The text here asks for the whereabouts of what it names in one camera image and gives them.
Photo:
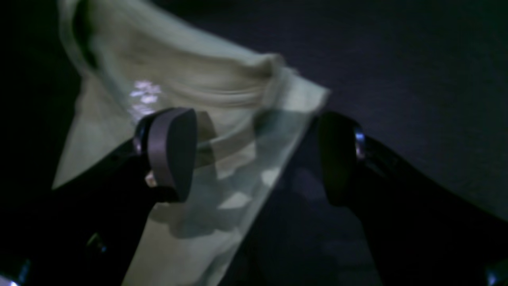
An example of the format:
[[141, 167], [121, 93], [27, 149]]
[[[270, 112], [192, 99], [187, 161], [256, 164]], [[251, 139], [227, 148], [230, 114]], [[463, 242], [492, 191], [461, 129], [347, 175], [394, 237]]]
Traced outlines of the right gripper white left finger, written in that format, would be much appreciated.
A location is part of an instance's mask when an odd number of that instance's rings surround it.
[[2, 286], [120, 286], [156, 203], [191, 191], [197, 115], [169, 108], [51, 194], [1, 208]]

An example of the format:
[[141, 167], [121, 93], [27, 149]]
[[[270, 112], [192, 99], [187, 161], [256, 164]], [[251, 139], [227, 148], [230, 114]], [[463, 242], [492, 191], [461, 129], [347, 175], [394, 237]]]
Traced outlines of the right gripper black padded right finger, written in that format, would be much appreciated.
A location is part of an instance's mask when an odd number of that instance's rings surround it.
[[507, 222], [453, 194], [335, 112], [317, 126], [328, 202], [361, 221], [385, 286], [506, 286]]

